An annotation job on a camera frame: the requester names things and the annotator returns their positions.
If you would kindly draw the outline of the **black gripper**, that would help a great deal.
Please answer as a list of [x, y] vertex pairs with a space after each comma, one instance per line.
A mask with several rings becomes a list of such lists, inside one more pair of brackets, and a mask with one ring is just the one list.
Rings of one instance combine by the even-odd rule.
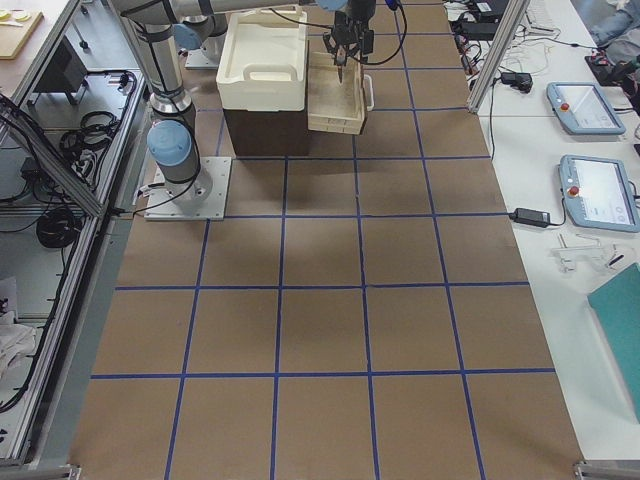
[[344, 12], [334, 13], [333, 25], [327, 33], [327, 52], [334, 63], [338, 62], [339, 45], [343, 46], [344, 63], [360, 52], [360, 32], [363, 27], [369, 28], [367, 20], [353, 20]]

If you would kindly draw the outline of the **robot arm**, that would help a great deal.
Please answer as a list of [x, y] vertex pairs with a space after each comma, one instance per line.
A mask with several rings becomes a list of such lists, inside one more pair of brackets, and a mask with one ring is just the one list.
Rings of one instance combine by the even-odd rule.
[[147, 146], [165, 179], [201, 171], [196, 109], [184, 87], [178, 38], [224, 36], [216, 74], [229, 134], [242, 157], [297, 157], [310, 149], [306, 14], [291, 1], [116, 1], [151, 87]]
[[323, 34], [323, 42], [337, 67], [344, 67], [349, 59], [363, 65], [379, 66], [389, 62], [400, 52], [408, 30], [404, 6], [400, 1], [386, 1], [385, 5], [392, 12], [400, 11], [404, 30], [392, 54], [383, 60], [370, 61], [368, 57], [373, 53], [375, 32], [369, 27], [369, 21], [375, 14], [376, 2], [349, 0], [320, 3], [323, 9], [334, 13], [333, 24]]

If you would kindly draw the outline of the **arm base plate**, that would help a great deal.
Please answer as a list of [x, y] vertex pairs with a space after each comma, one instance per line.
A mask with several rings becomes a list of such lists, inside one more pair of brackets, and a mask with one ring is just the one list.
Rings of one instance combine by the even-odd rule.
[[149, 209], [142, 214], [146, 219], [155, 221], [223, 220], [231, 166], [231, 157], [202, 157], [198, 177], [182, 195], [180, 193], [188, 183], [166, 183], [157, 167], [154, 182], [161, 183], [161, 186], [150, 191]]
[[217, 69], [220, 64], [222, 47], [214, 41], [207, 40], [197, 50], [188, 53], [185, 68], [191, 70]]

